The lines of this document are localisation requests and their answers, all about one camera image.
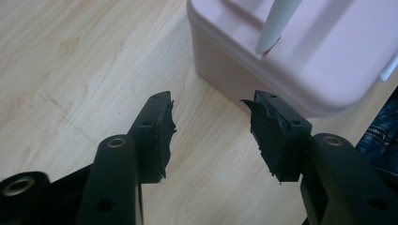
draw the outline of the black plastic piece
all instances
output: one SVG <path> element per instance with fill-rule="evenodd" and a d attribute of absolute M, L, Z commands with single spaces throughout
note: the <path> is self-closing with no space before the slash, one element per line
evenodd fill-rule
<path fill-rule="evenodd" d="M 100 143 L 75 224 L 143 224 L 134 148 L 129 135 Z"/>
<path fill-rule="evenodd" d="M 166 177 L 170 141 L 176 133 L 170 92 L 149 98 L 129 130 L 136 141 L 139 178 L 142 184 L 159 183 Z"/>
<path fill-rule="evenodd" d="M 280 182 L 299 180 L 299 152 L 311 139 L 312 125 L 281 98 L 255 91 L 242 100 L 252 111 L 251 133 L 270 172 Z"/>
<path fill-rule="evenodd" d="M 309 156 L 301 194 L 310 224 L 398 224 L 398 197 L 349 141 L 317 134 Z"/>
<path fill-rule="evenodd" d="M 158 183 L 176 132 L 170 92 L 149 98 L 128 135 L 104 140 L 92 165 L 50 184 L 43 172 L 0 183 L 0 225 L 143 224 L 142 183 Z"/>

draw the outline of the light wood desk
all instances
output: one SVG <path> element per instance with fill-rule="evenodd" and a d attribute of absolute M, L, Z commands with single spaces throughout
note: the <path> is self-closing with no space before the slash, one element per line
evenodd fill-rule
<path fill-rule="evenodd" d="M 144 185 L 145 224 L 301 224 L 299 184 L 271 177 L 250 116 L 194 71 L 184 0 L 1 1 L 0 179 L 52 181 L 126 133 L 146 100 L 170 90 L 178 132 L 168 177 Z M 398 83 L 312 119 L 355 144 Z"/>

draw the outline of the white pen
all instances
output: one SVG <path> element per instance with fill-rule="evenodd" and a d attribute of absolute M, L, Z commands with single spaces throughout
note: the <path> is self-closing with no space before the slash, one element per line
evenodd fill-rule
<path fill-rule="evenodd" d="M 302 0 L 274 0 L 255 50 L 265 53 L 278 41 Z"/>

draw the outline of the denim jeans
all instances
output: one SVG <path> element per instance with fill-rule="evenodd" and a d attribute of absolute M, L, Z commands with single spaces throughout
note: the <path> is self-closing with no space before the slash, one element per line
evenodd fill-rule
<path fill-rule="evenodd" d="M 369 126 L 357 149 L 375 169 L 398 178 L 398 97 L 390 99 Z"/>

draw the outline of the pink box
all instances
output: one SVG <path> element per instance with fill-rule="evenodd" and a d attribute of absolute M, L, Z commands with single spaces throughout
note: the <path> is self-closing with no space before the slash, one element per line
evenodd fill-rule
<path fill-rule="evenodd" d="M 398 1 L 304 0 L 279 41 L 257 53 L 272 2 L 188 1 L 196 70 L 236 103 L 258 89 L 306 117 L 340 113 L 398 50 Z"/>

